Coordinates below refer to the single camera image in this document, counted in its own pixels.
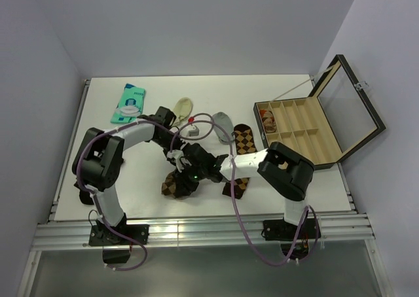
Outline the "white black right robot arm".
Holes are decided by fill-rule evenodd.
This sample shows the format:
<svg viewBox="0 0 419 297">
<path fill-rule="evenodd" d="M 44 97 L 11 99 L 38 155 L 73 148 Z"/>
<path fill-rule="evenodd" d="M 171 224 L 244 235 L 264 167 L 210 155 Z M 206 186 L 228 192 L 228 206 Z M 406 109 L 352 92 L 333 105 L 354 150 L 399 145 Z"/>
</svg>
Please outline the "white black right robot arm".
<svg viewBox="0 0 419 297">
<path fill-rule="evenodd" d="M 272 143 L 259 152 L 214 156 L 199 144 L 186 144 L 167 153 L 176 166 L 174 195 L 188 196 L 204 179 L 214 183 L 262 177 L 285 198 L 283 230 L 289 237 L 299 237 L 306 229 L 304 210 L 306 191 L 312 182 L 314 164 L 282 143 Z"/>
</svg>

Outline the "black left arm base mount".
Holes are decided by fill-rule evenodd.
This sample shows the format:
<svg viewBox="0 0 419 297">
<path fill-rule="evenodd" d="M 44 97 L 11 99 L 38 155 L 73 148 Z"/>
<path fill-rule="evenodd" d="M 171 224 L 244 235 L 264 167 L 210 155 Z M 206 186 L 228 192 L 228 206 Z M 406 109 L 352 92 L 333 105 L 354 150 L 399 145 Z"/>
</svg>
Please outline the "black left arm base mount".
<svg viewBox="0 0 419 297">
<path fill-rule="evenodd" d="M 118 233 L 126 237 L 116 235 L 104 225 L 95 225 L 91 228 L 88 245 L 90 247 L 133 245 L 132 239 L 146 245 L 149 237 L 149 225 L 129 224 L 118 230 Z"/>
</svg>

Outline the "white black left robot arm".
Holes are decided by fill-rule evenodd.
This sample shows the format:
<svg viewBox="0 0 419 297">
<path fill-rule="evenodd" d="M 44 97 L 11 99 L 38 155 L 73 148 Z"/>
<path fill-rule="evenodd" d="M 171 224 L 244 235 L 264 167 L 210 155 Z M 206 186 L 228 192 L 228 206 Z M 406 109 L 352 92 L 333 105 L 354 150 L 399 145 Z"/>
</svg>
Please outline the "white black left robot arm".
<svg viewBox="0 0 419 297">
<path fill-rule="evenodd" d="M 75 187 L 84 205 L 93 205 L 102 224 L 107 224 L 104 237 L 112 244 L 127 238 L 128 229 L 122 221 L 126 214 L 118 201 L 115 183 L 124 161 L 122 153 L 134 145 L 153 141 L 168 151 L 176 115 L 159 107 L 152 115 L 141 115 L 131 123 L 110 130 L 89 128 L 72 165 Z"/>
</svg>

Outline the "tan brown argyle sock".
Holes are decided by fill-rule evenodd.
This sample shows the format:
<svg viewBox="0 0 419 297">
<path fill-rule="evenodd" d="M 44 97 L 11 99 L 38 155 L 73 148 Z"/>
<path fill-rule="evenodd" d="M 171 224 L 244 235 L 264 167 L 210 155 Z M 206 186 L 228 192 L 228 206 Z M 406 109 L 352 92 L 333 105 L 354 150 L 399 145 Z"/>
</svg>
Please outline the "tan brown argyle sock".
<svg viewBox="0 0 419 297">
<path fill-rule="evenodd" d="M 198 187 L 198 183 L 192 182 L 178 171 L 170 172 L 161 185 L 161 193 L 179 199 L 190 196 Z"/>
</svg>

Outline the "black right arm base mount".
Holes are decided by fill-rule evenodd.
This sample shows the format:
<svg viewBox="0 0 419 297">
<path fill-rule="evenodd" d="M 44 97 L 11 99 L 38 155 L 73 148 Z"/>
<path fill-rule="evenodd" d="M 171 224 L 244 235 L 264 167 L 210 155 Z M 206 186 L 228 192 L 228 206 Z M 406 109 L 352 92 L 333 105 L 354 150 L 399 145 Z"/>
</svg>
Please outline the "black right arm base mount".
<svg viewBox="0 0 419 297">
<path fill-rule="evenodd" d="M 261 235 L 266 241 L 293 241 L 296 231 L 297 226 L 287 223 L 284 219 L 264 220 Z M 303 223 L 297 239 L 315 239 L 316 237 L 319 239 L 321 232 L 315 220 L 308 218 Z"/>
</svg>

